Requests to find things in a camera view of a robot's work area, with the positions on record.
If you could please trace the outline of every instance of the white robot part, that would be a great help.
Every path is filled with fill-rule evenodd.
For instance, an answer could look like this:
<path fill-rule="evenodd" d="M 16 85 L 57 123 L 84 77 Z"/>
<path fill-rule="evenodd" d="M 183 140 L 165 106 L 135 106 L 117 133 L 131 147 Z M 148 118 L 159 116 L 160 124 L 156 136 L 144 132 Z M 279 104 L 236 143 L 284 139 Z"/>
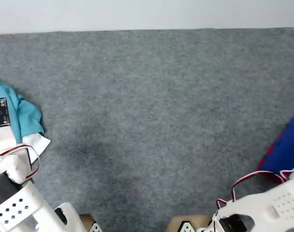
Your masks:
<path fill-rule="evenodd" d="M 66 224 L 29 181 L 0 205 L 0 232 L 87 232 L 70 203 L 64 203 L 59 208 L 67 220 Z M 38 222 L 35 230 L 23 223 L 30 216 Z"/>
<path fill-rule="evenodd" d="M 286 232 L 294 228 L 294 175 L 287 182 L 259 194 L 229 201 L 213 215 L 212 223 L 197 232 L 239 232 L 225 228 L 225 219 L 234 215 L 250 216 L 254 227 L 250 232 Z"/>
<path fill-rule="evenodd" d="M 31 173 L 31 165 L 26 149 L 15 152 L 14 155 L 0 157 L 0 173 L 6 172 L 15 183 L 22 184 Z"/>

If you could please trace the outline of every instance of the cable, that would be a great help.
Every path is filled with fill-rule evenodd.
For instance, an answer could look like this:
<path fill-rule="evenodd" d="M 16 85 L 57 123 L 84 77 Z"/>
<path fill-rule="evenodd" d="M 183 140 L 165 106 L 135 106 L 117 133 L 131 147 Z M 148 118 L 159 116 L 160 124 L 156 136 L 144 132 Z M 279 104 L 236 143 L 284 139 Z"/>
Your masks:
<path fill-rule="evenodd" d="M 280 171 L 280 175 L 287 181 L 289 180 L 289 177 L 286 174 L 292 174 L 294 173 L 294 170 L 282 170 Z"/>
<path fill-rule="evenodd" d="M 17 147 L 14 147 L 14 148 L 12 148 L 12 149 L 10 149 L 10 150 L 7 150 L 7 151 L 3 152 L 2 154 L 0 154 L 0 157 L 1 157 L 1 156 L 9 155 L 9 154 L 11 154 L 11 153 L 13 153 L 13 152 L 15 152 L 15 151 L 18 151 L 18 150 L 21 150 L 21 149 L 24 149 L 24 148 L 31 148 L 31 149 L 33 149 L 33 151 L 34 151 L 34 153 L 36 154 L 37 159 L 38 159 L 38 161 L 39 161 L 39 165 L 38 165 L 38 167 L 36 168 L 36 170 L 35 170 L 34 172 L 32 172 L 30 175 L 27 175 L 27 176 L 26 176 L 26 180 L 28 180 L 28 179 L 30 179 L 31 177 L 34 176 L 34 174 L 39 170 L 40 165 L 41 165 L 41 159 L 40 159 L 40 156 L 39 156 L 39 154 L 37 154 L 37 152 L 35 151 L 35 149 L 34 149 L 32 146 L 29 146 L 29 145 L 19 145 L 19 146 L 17 146 Z"/>
<path fill-rule="evenodd" d="M 220 203 L 227 204 L 227 201 L 225 201 L 225 200 L 223 200 L 221 198 L 216 199 L 216 206 L 218 207 L 218 209 L 222 208 Z"/>
<path fill-rule="evenodd" d="M 242 181 L 245 181 L 247 179 L 252 178 L 253 176 L 259 175 L 259 174 L 273 174 L 275 175 L 277 178 L 279 178 L 281 180 L 282 183 L 284 183 L 286 180 L 285 178 L 283 178 L 281 175 L 278 175 L 276 173 L 270 172 L 270 171 L 256 171 L 250 174 L 245 175 L 244 177 L 240 178 L 239 180 L 237 180 L 231 189 L 231 194 L 232 194 L 232 198 L 233 198 L 233 202 L 236 201 L 236 193 L 235 193 L 235 186 L 239 183 L 241 183 Z"/>

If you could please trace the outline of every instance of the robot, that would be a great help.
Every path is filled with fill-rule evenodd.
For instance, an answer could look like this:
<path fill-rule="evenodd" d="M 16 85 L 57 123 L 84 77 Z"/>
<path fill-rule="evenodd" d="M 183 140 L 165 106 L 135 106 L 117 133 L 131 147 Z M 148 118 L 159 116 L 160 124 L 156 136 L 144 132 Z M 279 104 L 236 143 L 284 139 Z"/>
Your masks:
<path fill-rule="evenodd" d="M 10 118 L 8 112 L 0 114 L 0 232 L 102 232 L 89 215 L 79 216 L 70 203 L 52 209 L 38 192 L 31 178 L 39 170 L 30 162 L 29 145 L 10 143 Z M 234 187 L 257 174 L 272 174 L 281 181 L 277 187 L 259 194 L 236 199 Z M 232 200 L 217 200 L 218 210 L 208 216 L 175 217 L 167 232 L 246 232 L 240 215 L 250 216 L 254 227 L 250 232 L 286 232 L 294 228 L 294 169 L 274 174 L 256 171 L 233 185 Z M 25 219 L 33 217 L 36 229 L 29 228 Z"/>
<path fill-rule="evenodd" d="M 0 99 L 0 232 L 102 232 L 92 216 L 79 216 L 70 203 L 55 210 L 48 205 L 31 181 L 40 157 L 34 167 L 30 150 L 16 144 L 7 101 Z M 25 224 L 29 217 L 37 221 L 36 229 Z"/>

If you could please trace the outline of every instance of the blue cloth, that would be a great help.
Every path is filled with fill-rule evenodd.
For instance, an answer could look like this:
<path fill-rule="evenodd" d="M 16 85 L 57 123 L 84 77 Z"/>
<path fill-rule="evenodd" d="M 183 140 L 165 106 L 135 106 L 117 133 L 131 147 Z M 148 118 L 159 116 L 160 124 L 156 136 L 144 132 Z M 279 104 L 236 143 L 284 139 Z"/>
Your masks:
<path fill-rule="evenodd" d="M 280 173 L 294 168 L 294 117 L 269 148 L 258 170 Z"/>
<path fill-rule="evenodd" d="M 9 85 L 2 82 L 0 82 L 0 98 L 7 100 L 11 129 L 17 143 L 20 143 L 24 136 L 44 132 L 40 123 L 41 112 L 33 104 L 24 100 L 21 95 L 17 95 Z"/>

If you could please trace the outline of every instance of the gray carpet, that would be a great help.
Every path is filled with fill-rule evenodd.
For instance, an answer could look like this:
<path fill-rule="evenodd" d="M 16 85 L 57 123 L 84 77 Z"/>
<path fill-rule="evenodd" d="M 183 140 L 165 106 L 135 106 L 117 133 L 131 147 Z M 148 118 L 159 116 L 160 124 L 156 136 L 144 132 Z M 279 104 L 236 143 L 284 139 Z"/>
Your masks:
<path fill-rule="evenodd" d="M 294 29 L 3 35 L 0 80 L 43 112 L 35 184 L 52 206 L 162 232 L 229 199 L 294 115 Z"/>

